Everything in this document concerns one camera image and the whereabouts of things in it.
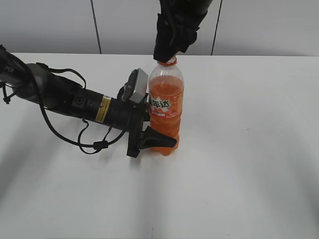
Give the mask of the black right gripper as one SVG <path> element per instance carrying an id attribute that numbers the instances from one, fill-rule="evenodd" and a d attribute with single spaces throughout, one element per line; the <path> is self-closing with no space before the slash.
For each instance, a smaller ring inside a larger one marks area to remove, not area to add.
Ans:
<path id="1" fill-rule="evenodd" d="M 153 58 L 166 63 L 185 53 L 197 40 L 197 31 L 212 0 L 161 0 Z"/>

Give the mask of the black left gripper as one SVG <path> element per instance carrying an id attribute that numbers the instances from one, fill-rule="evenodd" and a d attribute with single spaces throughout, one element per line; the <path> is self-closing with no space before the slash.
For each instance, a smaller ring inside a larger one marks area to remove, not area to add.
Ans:
<path id="1" fill-rule="evenodd" d="M 137 158 L 140 149 L 154 148 L 154 147 L 168 147 L 174 148 L 177 144 L 175 138 L 161 134 L 147 126 L 143 130 L 143 124 L 148 108 L 148 93 L 145 94 L 143 99 L 137 104 L 133 103 L 131 119 L 128 128 L 128 149 L 127 156 Z"/>

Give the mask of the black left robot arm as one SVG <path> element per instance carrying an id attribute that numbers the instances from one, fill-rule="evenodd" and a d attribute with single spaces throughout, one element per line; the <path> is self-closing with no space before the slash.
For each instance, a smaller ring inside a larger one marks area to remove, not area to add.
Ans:
<path id="1" fill-rule="evenodd" d="M 89 90 L 86 84 L 78 84 L 63 77 L 64 69 L 53 69 L 43 63 L 26 64 L 0 49 L 0 87 L 12 89 L 3 101 L 10 103 L 13 96 L 38 104 L 42 116 L 53 129 L 47 111 L 75 117 L 83 123 L 95 122 L 127 133 L 127 156 L 137 157 L 142 149 L 176 146 L 173 137 L 144 127 L 150 120 L 148 113 L 148 75 L 142 69 L 131 72 L 128 81 L 115 98 Z"/>

